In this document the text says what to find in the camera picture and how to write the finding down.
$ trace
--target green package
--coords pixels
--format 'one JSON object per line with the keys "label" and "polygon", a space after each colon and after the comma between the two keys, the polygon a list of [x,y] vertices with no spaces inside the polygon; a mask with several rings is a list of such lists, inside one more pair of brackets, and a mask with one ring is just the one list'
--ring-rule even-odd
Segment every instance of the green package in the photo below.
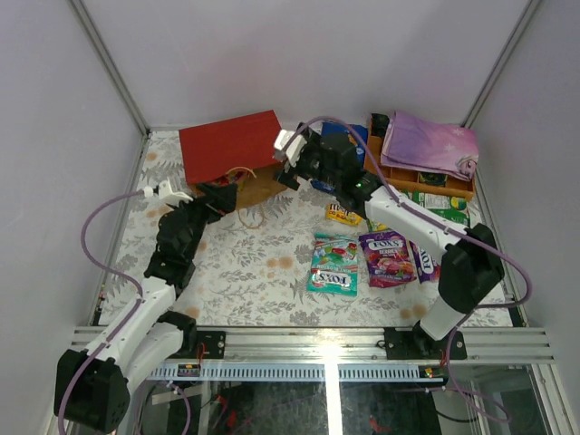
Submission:
{"label": "green package", "polygon": [[315,239],[308,290],[356,296],[356,239],[322,233],[316,234]]}
{"label": "green package", "polygon": [[464,198],[446,197],[423,192],[403,192],[413,202],[451,222],[469,227],[468,202]]}

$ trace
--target floral tablecloth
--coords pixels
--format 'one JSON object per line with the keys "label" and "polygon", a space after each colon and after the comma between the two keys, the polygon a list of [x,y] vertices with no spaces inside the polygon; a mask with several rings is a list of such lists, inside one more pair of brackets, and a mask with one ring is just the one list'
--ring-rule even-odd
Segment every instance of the floral tablecloth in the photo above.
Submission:
{"label": "floral tablecloth", "polygon": [[[183,178],[176,131],[154,132],[140,174],[139,188]],[[306,182],[256,206],[209,225],[194,263],[197,270],[173,309],[202,325],[404,326],[421,318],[438,296],[437,284],[381,289],[368,286],[368,270],[359,248],[358,295],[310,293],[306,279],[317,229],[363,234],[366,224],[348,227],[325,219],[333,200]],[[135,198],[122,235],[116,267],[142,277],[155,247],[160,216],[169,208],[157,199]],[[480,220],[476,201],[469,204],[473,223]],[[99,324],[108,324],[128,302],[132,285],[112,277],[103,290]],[[485,300],[504,302],[501,286]],[[467,325],[509,326],[507,310],[479,310]]]}

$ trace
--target purple towel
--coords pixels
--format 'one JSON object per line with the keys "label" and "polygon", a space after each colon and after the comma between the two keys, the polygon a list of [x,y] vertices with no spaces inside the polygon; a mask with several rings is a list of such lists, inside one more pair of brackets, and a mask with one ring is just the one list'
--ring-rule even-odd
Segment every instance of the purple towel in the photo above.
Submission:
{"label": "purple towel", "polygon": [[473,130],[424,121],[397,111],[387,128],[381,164],[469,181],[475,174],[478,156]]}

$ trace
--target red wire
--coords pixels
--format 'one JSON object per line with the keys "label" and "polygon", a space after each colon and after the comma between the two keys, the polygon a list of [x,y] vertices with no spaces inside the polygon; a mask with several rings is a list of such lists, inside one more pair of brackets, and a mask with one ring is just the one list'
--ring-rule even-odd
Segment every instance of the red wire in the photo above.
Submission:
{"label": "red wire", "polygon": [[198,348],[199,346],[201,346],[201,353],[199,353],[198,351],[198,361],[199,361],[199,369],[201,370],[201,362],[203,361],[203,355],[206,352],[206,344],[205,343],[198,344]]}

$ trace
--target teal candy bag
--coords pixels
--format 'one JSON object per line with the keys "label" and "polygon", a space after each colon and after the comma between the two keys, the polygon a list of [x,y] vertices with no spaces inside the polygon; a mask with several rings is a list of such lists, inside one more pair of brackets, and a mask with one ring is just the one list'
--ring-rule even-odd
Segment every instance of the teal candy bag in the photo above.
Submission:
{"label": "teal candy bag", "polygon": [[356,239],[316,233],[308,291],[356,296]]}

